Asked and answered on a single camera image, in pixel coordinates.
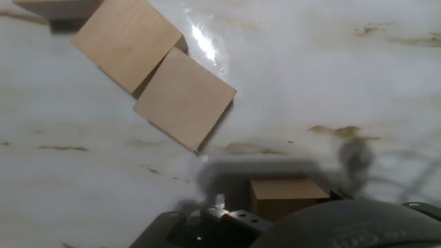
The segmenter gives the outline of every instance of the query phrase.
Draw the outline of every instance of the brown stain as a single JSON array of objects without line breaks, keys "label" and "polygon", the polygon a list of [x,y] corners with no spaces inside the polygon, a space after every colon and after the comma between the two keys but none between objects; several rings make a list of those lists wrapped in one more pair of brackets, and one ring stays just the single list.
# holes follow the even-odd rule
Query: brown stain
[{"label": "brown stain", "polygon": [[432,32],[429,33],[429,36],[423,39],[389,38],[389,42],[417,47],[441,48],[441,34]]},{"label": "brown stain", "polygon": [[265,148],[265,149],[261,150],[259,153],[261,153],[261,154],[279,154],[279,155],[287,155],[287,153],[285,153],[285,152],[279,152],[279,151],[276,151],[276,150],[274,150],[274,149],[269,149],[269,148]]},{"label": "brown stain", "polygon": [[40,17],[33,17],[26,14],[14,14],[8,11],[0,11],[0,17],[7,17],[14,20],[25,21],[28,23],[35,23],[39,25],[49,25],[49,21]]},{"label": "brown stain", "polygon": [[259,145],[250,143],[230,143],[223,148],[231,155],[245,155],[245,154],[277,154],[287,155],[286,152],[281,152],[268,147],[261,147]]},{"label": "brown stain", "polygon": [[308,131],[316,133],[316,134],[330,134],[338,138],[353,138],[360,141],[378,141],[380,138],[378,137],[370,137],[370,136],[359,136],[358,131],[361,130],[361,127],[356,126],[347,126],[338,128],[336,130],[324,126],[324,125],[317,125],[315,127],[309,128]]},{"label": "brown stain", "polygon": [[155,170],[155,169],[150,169],[150,168],[147,168],[151,173],[153,173],[153,174],[156,174],[156,175],[161,175],[157,170]]},{"label": "brown stain", "polygon": [[[220,19],[219,21],[226,22],[226,23],[229,23],[229,22],[230,22],[230,21],[228,21],[227,19]],[[233,23],[234,25],[242,26],[242,24],[240,24],[240,22],[238,22],[238,21],[231,21],[231,23]],[[243,24],[243,25],[244,25],[245,27],[249,28],[249,29],[253,29],[253,30],[256,29],[256,26],[254,26],[254,25],[252,25],[252,24]]]},{"label": "brown stain", "polygon": [[65,248],[76,248],[76,247],[70,246],[66,243],[61,243],[61,245],[63,245]]},{"label": "brown stain", "polygon": [[376,30],[378,30],[378,28],[365,28],[365,30],[362,33],[356,34],[356,36],[365,37],[368,34],[371,34],[371,33],[375,32]]},{"label": "brown stain", "polygon": [[61,146],[47,146],[42,145],[40,147],[37,147],[37,149],[54,149],[58,151],[65,151],[65,150],[74,150],[74,151],[80,151],[80,152],[88,152],[89,149],[84,147],[61,147]]},{"label": "brown stain", "polygon": [[316,134],[334,134],[335,130],[324,126],[324,125],[317,125],[315,127],[311,127],[308,129],[308,131],[316,133]]},{"label": "brown stain", "polygon": [[251,28],[251,29],[256,29],[256,26],[251,25],[251,24],[246,24],[245,26],[247,26],[248,28]]},{"label": "brown stain", "polygon": [[152,146],[159,146],[162,145],[161,142],[148,142],[148,141],[142,141],[136,138],[131,138],[127,141],[125,144],[128,147],[136,147],[136,148],[145,148],[145,147],[152,147]]},{"label": "brown stain", "polygon": [[361,128],[349,126],[336,129],[334,134],[340,138],[353,138],[357,135],[358,130],[361,130]]}]

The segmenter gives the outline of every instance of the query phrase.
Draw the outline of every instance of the plywood square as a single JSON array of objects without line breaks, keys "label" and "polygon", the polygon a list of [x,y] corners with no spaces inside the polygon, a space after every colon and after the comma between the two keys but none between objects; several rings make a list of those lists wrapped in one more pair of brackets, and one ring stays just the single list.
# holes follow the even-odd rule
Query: plywood square
[{"label": "plywood square", "polygon": [[183,35],[146,0],[106,0],[72,40],[133,94]]},{"label": "plywood square", "polygon": [[103,0],[13,0],[14,4],[49,20],[89,18]]},{"label": "plywood square", "polygon": [[133,109],[194,151],[235,94],[234,88],[173,48]]},{"label": "plywood square", "polygon": [[258,200],[320,199],[329,196],[308,178],[287,180],[251,180]]},{"label": "plywood square", "polygon": [[251,180],[252,212],[272,222],[305,209],[329,196],[308,178]]}]

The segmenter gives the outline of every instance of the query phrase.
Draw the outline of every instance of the wooden square tile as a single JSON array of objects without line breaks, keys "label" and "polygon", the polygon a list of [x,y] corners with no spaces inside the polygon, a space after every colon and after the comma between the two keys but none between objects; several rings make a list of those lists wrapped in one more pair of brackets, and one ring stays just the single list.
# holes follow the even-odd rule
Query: wooden square tile
[{"label": "wooden square tile", "polygon": [[133,110],[195,151],[236,90],[173,48]]},{"label": "wooden square tile", "polygon": [[146,0],[106,0],[72,40],[133,94],[183,35]]}]

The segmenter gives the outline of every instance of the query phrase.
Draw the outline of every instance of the wooden cube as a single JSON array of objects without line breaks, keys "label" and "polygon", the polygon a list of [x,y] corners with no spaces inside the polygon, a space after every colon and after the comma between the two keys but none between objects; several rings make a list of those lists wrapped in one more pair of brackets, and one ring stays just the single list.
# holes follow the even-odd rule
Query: wooden cube
[{"label": "wooden cube", "polygon": [[234,88],[173,48],[133,110],[194,151],[235,94]]},{"label": "wooden cube", "polygon": [[307,178],[250,182],[253,214],[272,222],[329,199],[315,182]]},{"label": "wooden cube", "polygon": [[130,94],[174,46],[187,49],[179,30],[146,0],[104,1],[72,44]]},{"label": "wooden cube", "polygon": [[85,19],[103,0],[12,0],[23,9],[49,20]]}]

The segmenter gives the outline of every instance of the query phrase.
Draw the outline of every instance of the white table surface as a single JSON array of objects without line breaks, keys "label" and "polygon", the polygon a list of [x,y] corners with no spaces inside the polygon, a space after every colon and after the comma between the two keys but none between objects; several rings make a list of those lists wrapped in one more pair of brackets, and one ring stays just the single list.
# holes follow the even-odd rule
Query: white table surface
[{"label": "white table surface", "polygon": [[[406,155],[377,157],[370,174],[393,183],[367,196],[440,202],[441,2],[151,3],[238,90],[208,154],[272,149],[339,169],[339,140],[308,129],[355,125],[380,138],[378,154]],[[6,12],[31,15],[0,1],[0,247],[128,247],[161,212],[201,199],[200,158],[137,116],[74,34]]]}]

